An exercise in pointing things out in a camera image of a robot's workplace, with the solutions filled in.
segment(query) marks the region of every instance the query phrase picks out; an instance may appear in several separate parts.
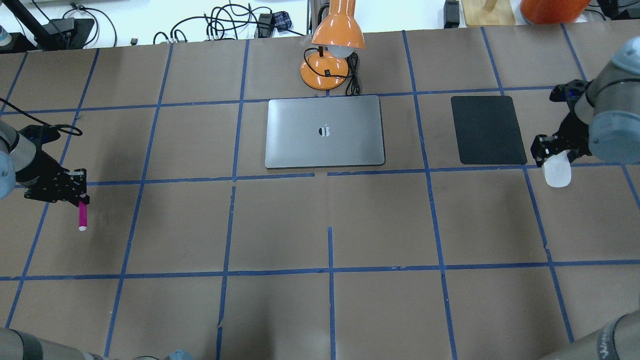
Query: desk lamp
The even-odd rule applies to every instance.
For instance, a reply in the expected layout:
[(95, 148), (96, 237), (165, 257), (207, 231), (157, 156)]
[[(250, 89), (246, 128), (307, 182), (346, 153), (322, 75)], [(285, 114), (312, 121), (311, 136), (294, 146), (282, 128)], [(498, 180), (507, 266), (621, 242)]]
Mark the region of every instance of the desk lamp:
[(329, 15), (311, 40), (311, 44), (318, 45), (318, 51), (309, 56), (305, 51), (305, 61), (300, 66), (300, 76), (308, 86), (317, 90), (337, 88), (349, 73), (344, 58), (355, 49), (365, 48), (362, 31), (353, 18), (355, 7), (355, 0), (331, 0)]

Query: lamp shade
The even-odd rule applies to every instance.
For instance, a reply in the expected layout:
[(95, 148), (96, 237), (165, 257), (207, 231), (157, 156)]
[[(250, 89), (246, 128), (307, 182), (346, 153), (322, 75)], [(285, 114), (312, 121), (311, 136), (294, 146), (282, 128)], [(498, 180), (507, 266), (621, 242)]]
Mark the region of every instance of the lamp shade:
[(355, 0), (331, 0), (329, 15), (316, 29), (311, 43), (329, 47), (329, 52), (331, 52), (332, 48), (340, 49), (338, 46), (350, 49), (364, 49), (362, 30), (360, 30), (360, 26), (353, 17), (355, 7)]

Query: pink marker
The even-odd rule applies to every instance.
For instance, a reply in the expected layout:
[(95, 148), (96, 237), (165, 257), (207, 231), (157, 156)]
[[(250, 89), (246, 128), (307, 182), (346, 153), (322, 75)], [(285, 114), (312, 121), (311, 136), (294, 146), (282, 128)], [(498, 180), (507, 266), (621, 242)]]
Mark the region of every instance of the pink marker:
[(78, 202), (78, 230), (86, 230), (86, 204), (82, 201)]

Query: white floor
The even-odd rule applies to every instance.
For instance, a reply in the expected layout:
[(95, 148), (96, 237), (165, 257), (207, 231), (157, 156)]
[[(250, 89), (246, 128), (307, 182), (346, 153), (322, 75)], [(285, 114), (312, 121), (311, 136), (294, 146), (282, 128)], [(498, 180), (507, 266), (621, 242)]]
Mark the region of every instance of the white floor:
[[(236, 1), (243, 4), (246, 0)], [(138, 44), (151, 44), (153, 36), (158, 31), (169, 32), (178, 21), (191, 16), (210, 13), (214, 6), (227, 4), (229, 0), (89, 0), (86, 2), (76, 0), (77, 4), (98, 8), (106, 12), (113, 20), (118, 31), (118, 46), (129, 45), (132, 37), (138, 37)], [(65, 11), (71, 9), (69, 1), (45, 1), (38, 2), (42, 10), (52, 19), (60, 18)], [(250, 1), (252, 8), (268, 6), (274, 12), (287, 11), (291, 16), (292, 29), (305, 33), (307, 22), (307, 0), (260, 0)], [(444, 0), (402, 0), (388, 2), (382, 0), (358, 0), (356, 4), (356, 20), (362, 31), (366, 33), (415, 30), (415, 29), (440, 29), (443, 27), (442, 8)], [(520, 0), (511, 0), (517, 24), (524, 24), (519, 10)], [(42, 24), (46, 19), (30, 3), (26, 8)], [(86, 14), (76, 12), (74, 17), (86, 17)], [(100, 24), (100, 35), (97, 42), (88, 47), (109, 47), (113, 45), (113, 30), (109, 22), (100, 14), (97, 14)], [(580, 16), (579, 21), (598, 20), (598, 15), (587, 13)], [(20, 26), (13, 14), (0, 5), (0, 25), (9, 32), (20, 31)], [(203, 41), (205, 35), (205, 21), (203, 19), (191, 20), (180, 26), (189, 41)], [(29, 39), (32, 34), (25, 28)], [(252, 38), (255, 25), (249, 25), (239, 33), (240, 38)], [(290, 33), (278, 34), (274, 37), (295, 36)]]

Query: black mouse pad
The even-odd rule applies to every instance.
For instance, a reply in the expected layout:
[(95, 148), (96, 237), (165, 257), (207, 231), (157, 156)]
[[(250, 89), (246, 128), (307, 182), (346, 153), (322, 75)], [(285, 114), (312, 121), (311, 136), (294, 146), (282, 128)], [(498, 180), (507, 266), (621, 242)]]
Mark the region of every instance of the black mouse pad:
[(465, 165), (523, 165), (527, 155), (509, 96), (451, 98), (460, 161)]

